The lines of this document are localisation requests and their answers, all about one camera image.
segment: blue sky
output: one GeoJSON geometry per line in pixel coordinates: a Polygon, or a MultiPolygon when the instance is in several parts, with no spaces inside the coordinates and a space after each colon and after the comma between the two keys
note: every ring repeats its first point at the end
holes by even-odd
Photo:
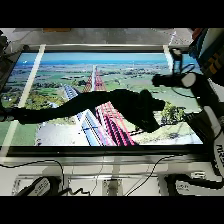
{"type": "MultiPolygon", "coordinates": [[[[37,53],[23,53],[19,62],[34,61],[37,53]]],[[[41,61],[54,60],[166,60],[162,53],[44,53],[41,61]]]]}

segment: sky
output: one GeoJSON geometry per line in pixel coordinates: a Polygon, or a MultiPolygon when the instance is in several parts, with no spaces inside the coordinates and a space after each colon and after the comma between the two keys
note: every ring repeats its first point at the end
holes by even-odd
{"type": "MultiPolygon", "coordinates": [[[[23,53],[19,62],[34,61],[37,53],[23,53]]],[[[44,53],[41,61],[54,60],[166,60],[163,53],[44,53]]]]}

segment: landscape image on screen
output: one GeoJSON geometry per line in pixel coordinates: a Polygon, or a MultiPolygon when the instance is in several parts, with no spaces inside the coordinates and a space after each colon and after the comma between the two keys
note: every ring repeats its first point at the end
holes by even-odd
{"type": "MultiPolygon", "coordinates": [[[[22,53],[2,93],[4,107],[16,107],[21,99],[37,53],[22,53]]],[[[184,66],[196,61],[184,55],[184,66]]],[[[17,125],[12,146],[129,146],[201,144],[183,121],[185,113],[199,112],[195,99],[180,96],[171,88],[152,85],[155,74],[170,74],[163,53],[44,53],[26,101],[27,109],[56,108],[82,92],[148,89],[166,106],[154,116],[160,128],[147,133],[128,122],[108,102],[95,110],[40,124],[17,125]]],[[[178,92],[192,96],[186,89],[178,92]]],[[[0,123],[0,144],[10,122],[0,123]]]]}

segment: television screen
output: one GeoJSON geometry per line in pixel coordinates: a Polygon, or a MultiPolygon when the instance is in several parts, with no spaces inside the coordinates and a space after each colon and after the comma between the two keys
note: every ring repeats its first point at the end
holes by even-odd
{"type": "MultiPolygon", "coordinates": [[[[16,107],[31,73],[37,53],[22,53],[1,93],[6,108],[16,107]]],[[[184,55],[184,65],[197,62],[184,55]]],[[[184,113],[199,112],[195,99],[180,96],[171,88],[152,85],[154,74],[170,74],[163,53],[44,53],[29,92],[25,108],[56,108],[88,91],[148,89],[166,106],[154,116],[160,128],[147,133],[128,122],[108,102],[72,117],[57,118],[38,124],[18,124],[12,146],[128,146],[201,144],[200,139],[183,121],[184,113]]],[[[176,89],[192,96],[186,89],[176,89]]],[[[10,122],[0,123],[0,144],[10,122]]]]}

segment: display screen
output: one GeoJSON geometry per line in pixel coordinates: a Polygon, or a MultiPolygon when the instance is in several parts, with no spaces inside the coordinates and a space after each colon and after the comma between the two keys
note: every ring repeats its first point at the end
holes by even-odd
{"type": "MultiPolygon", "coordinates": [[[[22,53],[2,93],[2,104],[13,108],[20,102],[37,53],[22,53]]],[[[183,66],[197,62],[184,55],[183,66]]],[[[199,112],[195,99],[180,96],[171,88],[152,85],[154,74],[170,74],[163,53],[44,53],[26,100],[25,108],[57,108],[88,91],[148,89],[154,98],[166,101],[165,109],[154,112],[160,128],[144,132],[127,121],[110,103],[94,111],[74,114],[38,124],[18,124],[12,146],[107,146],[201,144],[183,121],[184,113],[199,112]]],[[[179,93],[192,96],[186,89],[179,93]]],[[[0,144],[11,122],[0,123],[0,144]]]]}

